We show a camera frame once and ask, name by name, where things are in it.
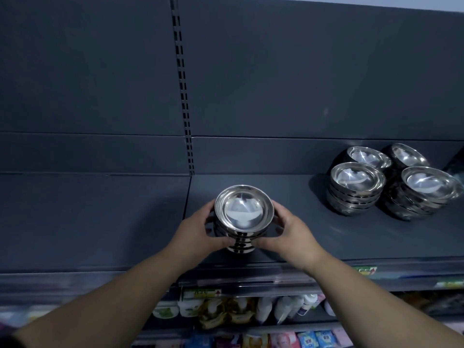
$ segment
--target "person's right hand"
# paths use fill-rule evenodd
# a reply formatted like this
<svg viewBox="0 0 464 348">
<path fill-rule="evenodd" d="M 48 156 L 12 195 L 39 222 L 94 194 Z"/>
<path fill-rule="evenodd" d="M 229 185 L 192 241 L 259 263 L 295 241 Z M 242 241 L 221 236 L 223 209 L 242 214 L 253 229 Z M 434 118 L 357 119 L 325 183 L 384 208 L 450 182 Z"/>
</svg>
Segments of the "person's right hand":
<svg viewBox="0 0 464 348">
<path fill-rule="evenodd" d="M 252 244 L 261 249 L 275 251 L 297 269 L 310 274 L 316 264 L 328 253 L 317 243 L 310 229 L 297 216 L 281 204 L 272 201 L 278 215 L 277 223 L 283 226 L 279 237 L 259 237 Z"/>
</svg>

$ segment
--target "person's right arm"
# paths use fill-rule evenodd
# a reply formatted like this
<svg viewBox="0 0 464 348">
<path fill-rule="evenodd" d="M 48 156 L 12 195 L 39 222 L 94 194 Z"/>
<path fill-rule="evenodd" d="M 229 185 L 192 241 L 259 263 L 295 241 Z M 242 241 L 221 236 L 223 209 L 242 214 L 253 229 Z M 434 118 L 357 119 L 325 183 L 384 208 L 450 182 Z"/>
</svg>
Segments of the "person's right arm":
<svg viewBox="0 0 464 348">
<path fill-rule="evenodd" d="M 313 277 L 356 347 L 464 347 L 464 336 L 328 254 L 304 222 L 282 205 L 274 206 L 284 226 L 282 235 L 258 238 L 254 245 L 279 253 Z"/>
</svg>

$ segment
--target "price tag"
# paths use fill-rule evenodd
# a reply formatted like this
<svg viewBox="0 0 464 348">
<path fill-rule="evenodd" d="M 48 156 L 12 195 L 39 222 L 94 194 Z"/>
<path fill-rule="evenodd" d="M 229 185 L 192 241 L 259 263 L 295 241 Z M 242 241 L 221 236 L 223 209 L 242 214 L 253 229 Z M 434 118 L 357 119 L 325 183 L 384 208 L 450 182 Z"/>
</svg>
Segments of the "price tag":
<svg viewBox="0 0 464 348">
<path fill-rule="evenodd" d="M 445 280 L 439 281 L 435 288 L 456 289 L 464 287 L 464 280 Z"/>
<path fill-rule="evenodd" d="M 220 297 L 222 290 L 209 290 L 209 289 L 186 289 L 183 291 L 183 299 L 207 299 Z"/>
<path fill-rule="evenodd" d="M 361 275 L 370 276 L 374 275 L 377 271 L 377 266 L 353 266 Z"/>
</svg>

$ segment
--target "person's left thumb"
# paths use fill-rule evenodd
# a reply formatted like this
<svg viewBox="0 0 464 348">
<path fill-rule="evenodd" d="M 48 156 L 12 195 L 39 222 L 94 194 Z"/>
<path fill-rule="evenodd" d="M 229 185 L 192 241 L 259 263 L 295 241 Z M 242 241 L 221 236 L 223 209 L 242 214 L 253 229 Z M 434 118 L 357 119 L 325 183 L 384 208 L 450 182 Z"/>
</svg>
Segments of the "person's left thumb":
<svg viewBox="0 0 464 348">
<path fill-rule="evenodd" d="M 211 237 L 211 250 L 216 251 L 222 248 L 227 248 L 235 244 L 235 239 L 231 237 Z"/>
</svg>

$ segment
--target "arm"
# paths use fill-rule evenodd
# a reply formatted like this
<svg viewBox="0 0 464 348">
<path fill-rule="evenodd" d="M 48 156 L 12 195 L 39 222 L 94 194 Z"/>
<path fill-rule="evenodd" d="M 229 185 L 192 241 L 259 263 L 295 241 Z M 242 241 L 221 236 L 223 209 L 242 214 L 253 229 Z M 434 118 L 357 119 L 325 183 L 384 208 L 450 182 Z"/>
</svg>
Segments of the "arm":
<svg viewBox="0 0 464 348">
<path fill-rule="evenodd" d="M 207 236 L 213 205 L 214 200 L 183 220 L 160 253 L 14 335 L 28 348 L 129 347 L 171 284 L 212 251 L 233 243 Z"/>
<path fill-rule="evenodd" d="M 360 348 L 464 347 L 464 337 L 383 290 L 332 257 L 308 227 L 274 202 L 283 233 L 255 240 L 312 276 L 351 340 Z"/>
</svg>

